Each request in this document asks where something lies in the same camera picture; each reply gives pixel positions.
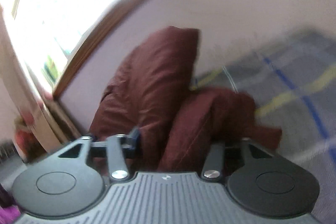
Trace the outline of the maroon puffer jacket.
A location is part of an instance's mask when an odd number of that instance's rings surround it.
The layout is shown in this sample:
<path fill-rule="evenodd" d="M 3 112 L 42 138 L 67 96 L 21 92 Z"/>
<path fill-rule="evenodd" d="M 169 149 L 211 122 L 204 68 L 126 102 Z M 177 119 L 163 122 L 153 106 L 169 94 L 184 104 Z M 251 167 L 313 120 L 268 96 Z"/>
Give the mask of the maroon puffer jacket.
<path fill-rule="evenodd" d="M 99 140 L 140 130 L 141 170 L 200 172 L 210 145 L 250 138 L 276 150 L 282 131 L 255 119 L 256 104 L 228 88 L 191 90 L 200 31 L 168 26 L 124 58 L 104 90 L 90 132 Z"/>

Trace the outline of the floral beige curtain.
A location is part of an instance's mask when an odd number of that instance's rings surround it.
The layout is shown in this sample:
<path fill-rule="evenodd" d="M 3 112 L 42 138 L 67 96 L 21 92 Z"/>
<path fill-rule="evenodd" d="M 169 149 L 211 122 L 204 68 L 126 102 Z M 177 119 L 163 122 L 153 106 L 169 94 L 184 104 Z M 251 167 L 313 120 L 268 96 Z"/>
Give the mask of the floral beige curtain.
<path fill-rule="evenodd" d="M 80 132 L 36 75 L 19 61 L 1 10 L 1 80 L 14 104 L 14 144 L 25 162 L 75 140 Z"/>

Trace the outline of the purple cloth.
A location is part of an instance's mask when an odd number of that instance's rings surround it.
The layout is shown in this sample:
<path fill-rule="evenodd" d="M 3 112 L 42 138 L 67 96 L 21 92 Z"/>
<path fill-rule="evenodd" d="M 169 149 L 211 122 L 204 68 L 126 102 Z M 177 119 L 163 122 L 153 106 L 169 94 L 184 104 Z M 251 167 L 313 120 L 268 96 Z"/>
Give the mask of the purple cloth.
<path fill-rule="evenodd" d="M 13 197 L 0 184 L 0 224 L 14 223 L 21 216 Z"/>

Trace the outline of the grey plaid bed sheet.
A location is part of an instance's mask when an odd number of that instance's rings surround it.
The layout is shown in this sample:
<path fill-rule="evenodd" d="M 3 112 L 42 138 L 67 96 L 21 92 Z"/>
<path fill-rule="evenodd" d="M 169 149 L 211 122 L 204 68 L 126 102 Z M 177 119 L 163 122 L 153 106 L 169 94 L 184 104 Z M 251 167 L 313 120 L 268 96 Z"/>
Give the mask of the grey plaid bed sheet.
<path fill-rule="evenodd" d="M 254 98 L 261 124 L 282 129 L 278 152 L 320 185 L 313 215 L 335 223 L 335 36 L 302 30 L 192 80 Z"/>

